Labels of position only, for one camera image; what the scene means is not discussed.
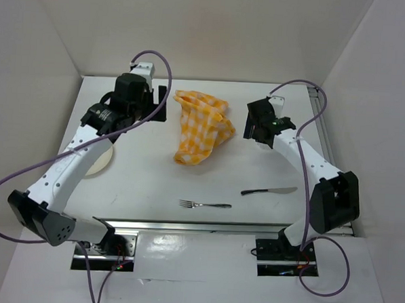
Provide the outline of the yellow white checkered cloth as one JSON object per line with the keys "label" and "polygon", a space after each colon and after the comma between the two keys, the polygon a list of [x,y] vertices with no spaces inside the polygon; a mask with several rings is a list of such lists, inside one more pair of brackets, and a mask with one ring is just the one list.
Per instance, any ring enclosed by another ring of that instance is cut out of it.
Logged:
{"label": "yellow white checkered cloth", "polygon": [[174,155],[179,165],[198,165],[215,148],[235,135],[227,112],[229,103],[195,91],[176,91],[174,100],[181,106],[180,140]]}

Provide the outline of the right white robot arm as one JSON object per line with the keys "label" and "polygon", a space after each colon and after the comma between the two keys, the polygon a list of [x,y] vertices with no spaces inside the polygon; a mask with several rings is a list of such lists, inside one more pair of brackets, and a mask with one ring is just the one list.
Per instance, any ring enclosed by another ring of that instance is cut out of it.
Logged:
{"label": "right white robot arm", "polygon": [[325,160],[297,134],[290,118],[278,118],[268,97],[247,107],[244,138],[277,151],[305,177],[308,210],[278,233],[276,244],[279,256],[292,259],[309,240],[359,218],[359,180],[353,172],[343,172]]}

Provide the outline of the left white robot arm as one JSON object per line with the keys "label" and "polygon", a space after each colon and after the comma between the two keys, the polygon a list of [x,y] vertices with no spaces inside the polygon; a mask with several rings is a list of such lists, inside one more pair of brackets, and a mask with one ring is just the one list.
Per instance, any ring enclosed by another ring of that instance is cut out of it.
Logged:
{"label": "left white robot arm", "polygon": [[52,246],[83,241],[99,254],[109,253],[121,242],[104,220],[80,220],[64,210],[81,179],[121,134],[146,121],[166,120],[169,91],[170,86],[159,86],[159,102],[154,104],[146,77],[134,73],[118,76],[114,90],[87,109],[68,147],[42,177],[24,192],[14,190],[7,198],[23,227]]}

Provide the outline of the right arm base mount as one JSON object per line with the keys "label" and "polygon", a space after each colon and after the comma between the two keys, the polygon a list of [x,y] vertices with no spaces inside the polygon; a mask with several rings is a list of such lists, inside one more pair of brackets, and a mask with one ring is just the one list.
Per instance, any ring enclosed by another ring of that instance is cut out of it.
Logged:
{"label": "right arm base mount", "polygon": [[283,248],[277,239],[257,239],[250,253],[256,258],[257,275],[264,277],[318,277],[314,244],[303,251],[298,247]]}

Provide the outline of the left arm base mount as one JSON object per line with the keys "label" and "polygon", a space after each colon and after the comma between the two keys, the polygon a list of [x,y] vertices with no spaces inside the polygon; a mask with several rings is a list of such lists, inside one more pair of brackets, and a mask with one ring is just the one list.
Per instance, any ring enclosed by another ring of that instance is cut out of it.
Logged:
{"label": "left arm base mount", "polygon": [[134,254],[138,233],[135,230],[119,230],[112,246],[106,251],[99,251],[95,245],[84,242],[88,255],[90,269],[95,271],[110,271],[117,266],[116,271],[132,272],[134,270]]}

